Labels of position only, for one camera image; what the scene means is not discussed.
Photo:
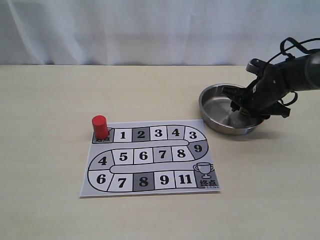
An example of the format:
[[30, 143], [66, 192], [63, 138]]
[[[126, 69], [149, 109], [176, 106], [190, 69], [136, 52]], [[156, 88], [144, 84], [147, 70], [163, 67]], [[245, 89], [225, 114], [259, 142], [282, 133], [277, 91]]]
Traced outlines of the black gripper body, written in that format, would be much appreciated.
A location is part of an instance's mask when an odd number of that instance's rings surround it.
[[281, 99], [293, 91], [293, 71], [286, 65], [265, 65], [263, 73], [256, 76], [243, 94], [243, 107], [254, 118], [270, 116], [287, 118], [291, 109]]

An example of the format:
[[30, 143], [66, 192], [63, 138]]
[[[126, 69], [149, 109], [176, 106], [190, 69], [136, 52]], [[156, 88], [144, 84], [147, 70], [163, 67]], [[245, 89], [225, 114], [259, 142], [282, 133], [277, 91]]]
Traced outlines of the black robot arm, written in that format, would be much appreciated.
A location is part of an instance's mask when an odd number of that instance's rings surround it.
[[247, 87], [222, 88], [222, 94], [231, 100], [231, 110], [252, 118], [287, 118], [291, 112], [288, 106], [298, 99], [297, 92], [320, 88], [320, 53], [291, 56], [277, 64], [253, 58], [246, 71], [256, 75]]

